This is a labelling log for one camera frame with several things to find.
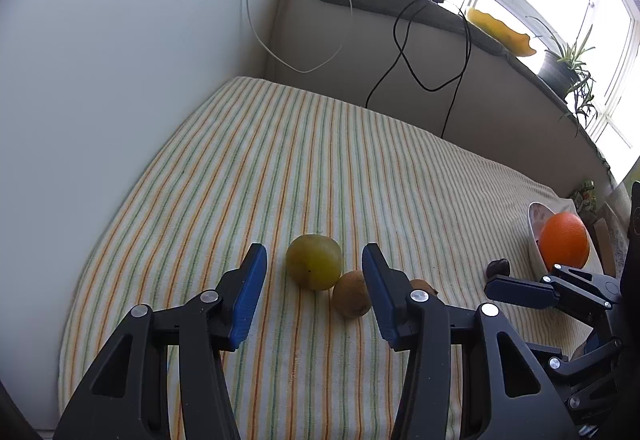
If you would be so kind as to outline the large round orange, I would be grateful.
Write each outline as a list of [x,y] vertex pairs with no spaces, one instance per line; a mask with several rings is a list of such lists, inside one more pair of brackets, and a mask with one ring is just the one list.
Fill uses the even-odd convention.
[[582,219],[571,212],[553,215],[540,231],[538,248],[548,271],[556,264],[576,269],[585,267],[590,246]]

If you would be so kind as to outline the brown kiwi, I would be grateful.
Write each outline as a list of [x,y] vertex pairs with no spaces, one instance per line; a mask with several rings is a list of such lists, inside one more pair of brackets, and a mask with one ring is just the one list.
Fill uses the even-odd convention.
[[334,309],[346,319],[359,319],[371,309],[371,299],[361,271],[342,275],[333,287]]
[[410,284],[414,290],[424,290],[424,292],[427,292],[433,296],[438,295],[438,291],[435,290],[433,286],[428,284],[426,281],[421,280],[420,278],[415,278],[414,280],[411,280]]

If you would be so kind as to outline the green plum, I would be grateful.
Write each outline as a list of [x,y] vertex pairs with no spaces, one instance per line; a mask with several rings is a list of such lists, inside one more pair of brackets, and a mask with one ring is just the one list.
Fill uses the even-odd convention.
[[342,275],[343,253],[339,244],[321,234],[296,238],[285,254],[285,271],[304,290],[323,292]]

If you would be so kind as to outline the white floral plate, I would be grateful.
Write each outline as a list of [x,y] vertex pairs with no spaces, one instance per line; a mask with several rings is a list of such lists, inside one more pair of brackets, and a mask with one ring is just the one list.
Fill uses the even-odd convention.
[[[546,266],[544,265],[544,260],[541,258],[541,254],[538,248],[538,238],[540,231],[544,224],[547,222],[549,218],[555,215],[555,212],[552,212],[550,208],[546,205],[533,202],[529,204],[528,208],[528,224],[529,224],[529,234],[530,240],[528,242],[529,248],[529,259],[532,263],[532,268],[534,272],[534,279],[539,280],[544,275],[553,274],[554,268],[551,271],[548,271]],[[602,274],[603,270],[600,264],[600,260],[598,258],[597,252],[593,247],[591,238],[589,236],[589,246],[590,246],[590,254],[585,264],[585,267],[579,269],[584,272],[588,272],[591,274]]]

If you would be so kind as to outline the green snack package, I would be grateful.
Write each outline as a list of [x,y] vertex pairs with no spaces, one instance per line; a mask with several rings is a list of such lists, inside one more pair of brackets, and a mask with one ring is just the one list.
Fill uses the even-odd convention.
[[596,186],[592,180],[583,181],[570,193],[578,214],[594,214],[597,211]]

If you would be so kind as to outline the potted spider plant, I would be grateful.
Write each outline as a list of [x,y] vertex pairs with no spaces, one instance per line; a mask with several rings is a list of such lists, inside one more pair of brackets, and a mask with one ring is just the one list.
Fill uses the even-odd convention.
[[594,47],[589,45],[593,26],[590,26],[582,38],[576,38],[572,44],[562,41],[554,30],[541,18],[532,16],[540,24],[550,39],[554,49],[546,50],[544,64],[538,77],[562,100],[573,98],[573,115],[576,124],[587,126],[599,116],[594,106],[593,87],[596,82],[587,68],[585,54]]

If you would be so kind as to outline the yellow fruit bowl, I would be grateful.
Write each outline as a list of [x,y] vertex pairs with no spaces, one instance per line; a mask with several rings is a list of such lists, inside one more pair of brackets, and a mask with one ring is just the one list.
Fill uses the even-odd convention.
[[527,58],[533,56],[537,51],[530,45],[530,37],[527,34],[521,34],[512,30],[498,18],[482,12],[480,10],[469,8],[466,11],[466,18],[482,32],[499,41],[503,47],[506,47],[514,56]]

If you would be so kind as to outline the striped tablecloth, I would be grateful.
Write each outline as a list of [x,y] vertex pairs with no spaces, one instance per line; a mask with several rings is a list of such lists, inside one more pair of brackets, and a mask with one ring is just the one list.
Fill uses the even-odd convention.
[[224,357],[241,436],[386,439],[408,356],[384,342],[373,314],[346,320],[327,293],[301,290],[283,267],[288,246],[303,234],[328,236],[352,271],[376,243],[391,267],[473,309],[492,260],[533,276],[535,202],[574,207],[405,122],[234,78],[157,152],[90,252],[62,339],[58,400],[70,400],[131,307],[183,304],[259,243],[269,264],[250,334]]

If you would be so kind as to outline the white refrigerator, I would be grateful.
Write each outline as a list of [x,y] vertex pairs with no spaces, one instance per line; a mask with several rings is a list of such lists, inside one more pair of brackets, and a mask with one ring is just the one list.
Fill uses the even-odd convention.
[[1,379],[33,427],[93,245],[183,119],[262,74],[276,1],[1,0]]

